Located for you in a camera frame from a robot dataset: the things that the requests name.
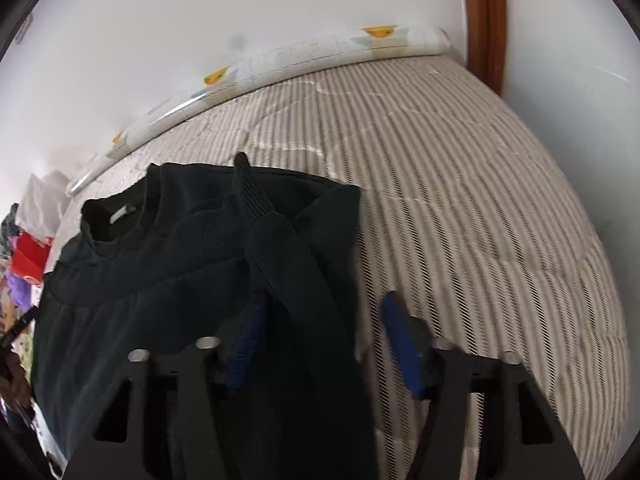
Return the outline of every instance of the white wall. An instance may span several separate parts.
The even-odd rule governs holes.
[[[0,217],[29,172],[72,173],[191,78],[303,38],[443,27],[466,56],[463,0],[41,0],[0,62]]]
[[[549,149],[606,247],[640,428],[640,42],[611,0],[509,0],[503,97]]]

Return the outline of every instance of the human hand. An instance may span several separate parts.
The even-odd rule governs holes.
[[[10,383],[6,377],[0,376],[0,397],[4,399],[6,406],[15,412],[16,404],[25,408],[31,405],[31,387],[24,369],[20,366],[20,358],[15,353],[9,352],[6,355],[6,365],[13,378]]]

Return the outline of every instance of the purple item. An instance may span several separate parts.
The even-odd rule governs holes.
[[[31,308],[31,285],[10,270],[7,271],[6,282],[9,286],[11,301],[24,314]]]

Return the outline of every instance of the silver screw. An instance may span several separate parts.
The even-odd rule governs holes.
[[[149,350],[138,348],[129,352],[129,361],[132,363],[142,363],[149,359]]]
[[[510,350],[502,354],[502,360],[508,365],[522,364],[522,358],[516,352],[512,352]]]
[[[217,348],[220,346],[220,339],[213,336],[201,337],[196,341],[196,346],[200,350],[210,350],[212,348]]]
[[[437,348],[438,350],[451,350],[453,349],[453,343],[449,341],[446,337],[437,337],[433,341],[431,341],[431,346]]]

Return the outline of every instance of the striped mattress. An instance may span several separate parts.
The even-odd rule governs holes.
[[[518,352],[588,479],[612,467],[626,417],[625,323],[604,250],[550,155],[506,104],[445,56],[364,62],[240,96],[138,149],[69,207],[52,249],[78,232],[84,200],[150,163],[251,164],[362,190],[356,250],[358,355],[381,478],[403,479],[426,407],[395,368],[378,302],[409,310],[468,352]],[[482,399],[471,396],[461,478],[474,476]]]

